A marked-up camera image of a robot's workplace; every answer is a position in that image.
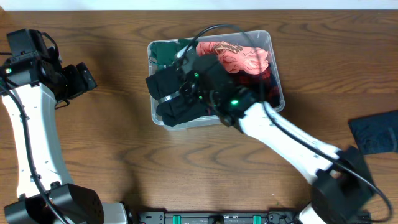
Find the red navy plaid shirt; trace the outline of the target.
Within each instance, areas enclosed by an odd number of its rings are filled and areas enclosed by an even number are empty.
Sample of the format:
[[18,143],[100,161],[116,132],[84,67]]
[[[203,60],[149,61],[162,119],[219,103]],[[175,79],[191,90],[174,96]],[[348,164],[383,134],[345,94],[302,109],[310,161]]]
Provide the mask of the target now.
[[270,66],[258,75],[248,74],[244,71],[229,73],[229,75],[233,78],[234,82],[254,90],[257,94],[261,93],[259,87],[263,83],[264,98],[273,108],[280,106],[279,86],[275,76],[272,74]]

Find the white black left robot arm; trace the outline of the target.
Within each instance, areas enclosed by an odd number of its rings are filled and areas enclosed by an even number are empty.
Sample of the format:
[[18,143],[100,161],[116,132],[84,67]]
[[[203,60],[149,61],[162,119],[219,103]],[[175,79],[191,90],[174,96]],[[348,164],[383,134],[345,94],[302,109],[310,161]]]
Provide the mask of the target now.
[[85,64],[62,67],[57,47],[11,42],[1,67],[1,94],[18,158],[17,201],[6,205],[8,223],[127,223],[123,203],[102,202],[75,185],[62,156],[55,109],[96,87]]

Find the black cloth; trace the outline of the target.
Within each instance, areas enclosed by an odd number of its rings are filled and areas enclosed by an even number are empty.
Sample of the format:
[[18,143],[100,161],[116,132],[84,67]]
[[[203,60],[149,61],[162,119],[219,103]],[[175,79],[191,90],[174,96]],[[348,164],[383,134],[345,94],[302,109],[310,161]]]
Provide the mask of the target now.
[[146,78],[146,84],[151,97],[158,102],[156,114],[167,126],[174,127],[203,116],[214,115],[206,104],[183,97],[180,92],[180,73],[175,67],[156,71]]

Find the dark navy cloth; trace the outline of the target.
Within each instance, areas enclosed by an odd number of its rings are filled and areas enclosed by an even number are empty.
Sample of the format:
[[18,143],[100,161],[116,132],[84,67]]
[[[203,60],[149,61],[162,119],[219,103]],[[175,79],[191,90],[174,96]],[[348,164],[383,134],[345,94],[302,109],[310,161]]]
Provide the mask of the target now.
[[397,110],[352,119],[348,125],[363,154],[397,153]]

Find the black mounting rail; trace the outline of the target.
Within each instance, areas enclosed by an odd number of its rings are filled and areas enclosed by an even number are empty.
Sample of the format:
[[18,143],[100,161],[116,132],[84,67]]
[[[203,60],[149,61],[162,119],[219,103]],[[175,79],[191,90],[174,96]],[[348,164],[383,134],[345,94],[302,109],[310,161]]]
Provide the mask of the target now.
[[325,223],[319,217],[310,215],[304,221],[291,211],[265,213],[170,213],[162,211],[141,212],[138,223],[143,224],[299,224]]

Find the dark green cloth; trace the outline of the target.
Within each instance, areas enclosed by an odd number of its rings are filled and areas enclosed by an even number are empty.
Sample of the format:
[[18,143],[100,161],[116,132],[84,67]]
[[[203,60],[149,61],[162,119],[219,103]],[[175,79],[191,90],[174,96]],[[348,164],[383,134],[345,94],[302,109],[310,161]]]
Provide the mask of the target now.
[[156,71],[163,70],[173,65],[176,56],[191,42],[190,39],[156,41],[150,44],[149,62],[156,66]]

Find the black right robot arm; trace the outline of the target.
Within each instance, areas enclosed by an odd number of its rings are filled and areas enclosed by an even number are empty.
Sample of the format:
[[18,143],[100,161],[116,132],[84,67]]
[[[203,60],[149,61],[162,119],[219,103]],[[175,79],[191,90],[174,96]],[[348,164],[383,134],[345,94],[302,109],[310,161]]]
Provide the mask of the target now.
[[226,126],[257,139],[292,164],[312,186],[300,223],[370,222],[360,210],[376,193],[363,155],[320,141],[261,102],[252,88],[234,82],[215,55],[177,59],[183,96],[201,100]]

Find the pink printed t-shirt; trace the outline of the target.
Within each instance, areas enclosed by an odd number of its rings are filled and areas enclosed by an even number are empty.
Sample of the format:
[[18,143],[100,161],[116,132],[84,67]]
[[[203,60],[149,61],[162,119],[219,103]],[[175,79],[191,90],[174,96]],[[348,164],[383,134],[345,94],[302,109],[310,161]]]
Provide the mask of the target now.
[[199,42],[196,53],[198,56],[215,54],[229,73],[244,71],[250,75],[258,75],[269,66],[268,51],[259,47],[245,47],[224,41]]

